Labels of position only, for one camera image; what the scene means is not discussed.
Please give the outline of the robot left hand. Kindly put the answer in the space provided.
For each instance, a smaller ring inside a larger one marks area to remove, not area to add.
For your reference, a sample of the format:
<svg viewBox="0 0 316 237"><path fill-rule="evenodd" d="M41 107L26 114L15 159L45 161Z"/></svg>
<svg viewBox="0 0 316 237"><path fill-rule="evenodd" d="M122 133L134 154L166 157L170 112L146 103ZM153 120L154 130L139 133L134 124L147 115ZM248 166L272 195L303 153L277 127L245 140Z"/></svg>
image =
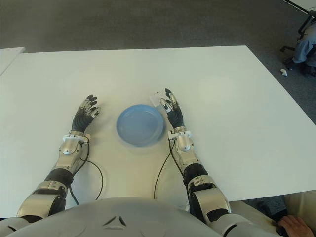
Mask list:
<svg viewBox="0 0 316 237"><path fill-rule="evenodd" d="M84 133L92 121L100 114L101 108L96 107L97 97L93 94L87 96L80 104L72 121L71 132Z"/></svg>

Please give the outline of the bystander bare hand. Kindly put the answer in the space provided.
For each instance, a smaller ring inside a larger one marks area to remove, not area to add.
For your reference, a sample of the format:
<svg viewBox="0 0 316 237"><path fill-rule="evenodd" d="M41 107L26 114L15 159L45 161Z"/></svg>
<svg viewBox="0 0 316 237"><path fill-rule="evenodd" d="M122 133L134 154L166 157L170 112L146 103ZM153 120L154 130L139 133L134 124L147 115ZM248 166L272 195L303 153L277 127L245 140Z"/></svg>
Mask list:
<svg viewBox="0 0 316 237"><path fill-rule="evenodd" d="M278 222L283 227L289 237L314 237L314 233L300 217L287 215Z"/></svg>

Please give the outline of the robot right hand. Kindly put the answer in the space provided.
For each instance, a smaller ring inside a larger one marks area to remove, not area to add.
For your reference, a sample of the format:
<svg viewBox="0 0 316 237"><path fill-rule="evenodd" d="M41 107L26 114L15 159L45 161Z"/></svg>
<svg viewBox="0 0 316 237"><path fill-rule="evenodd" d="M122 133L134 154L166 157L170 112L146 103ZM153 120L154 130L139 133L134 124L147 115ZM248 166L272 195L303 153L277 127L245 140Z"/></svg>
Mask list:
<svg viewBox="0 0 316 237"><path fill-rule="evenodd" d="M160 104L167 114L167 118L173 129L184 127L184 120L181 108L175 95L168 89L165 89L168 99L160 98Z"/></svg>

